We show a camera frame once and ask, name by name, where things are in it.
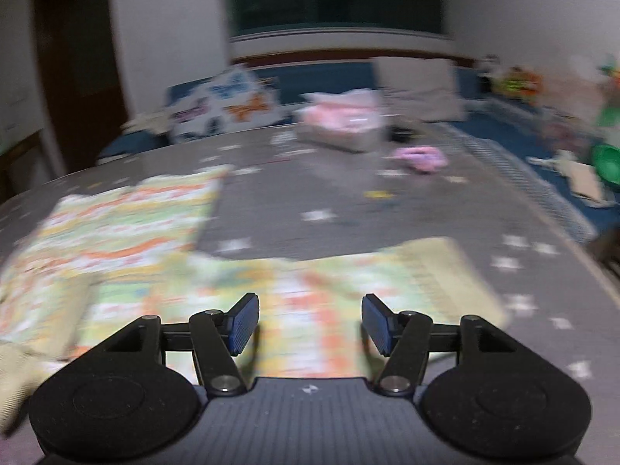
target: pink hair tie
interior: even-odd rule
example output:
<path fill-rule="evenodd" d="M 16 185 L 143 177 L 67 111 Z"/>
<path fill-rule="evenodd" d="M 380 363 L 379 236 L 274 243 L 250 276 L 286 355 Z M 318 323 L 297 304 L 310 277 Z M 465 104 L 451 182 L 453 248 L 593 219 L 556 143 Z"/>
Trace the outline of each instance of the pink hair tie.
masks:
<path fill-rule="evenodd" d="M 422 173 L 433 173 L 448 165 L 445 155 L 435 147 L 397 148 L 392 157 Z"/>

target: white cloth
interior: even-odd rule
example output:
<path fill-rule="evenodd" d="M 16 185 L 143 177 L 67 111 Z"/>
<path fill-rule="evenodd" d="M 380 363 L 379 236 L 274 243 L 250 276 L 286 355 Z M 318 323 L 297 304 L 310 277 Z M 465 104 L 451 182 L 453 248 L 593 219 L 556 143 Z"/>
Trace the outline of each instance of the white cloth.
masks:
<path fill-rule="evenodd" d="M 424 122 L 466 119 L 450 60 L 373 57 L 373 69 L 393 113 Z"/>

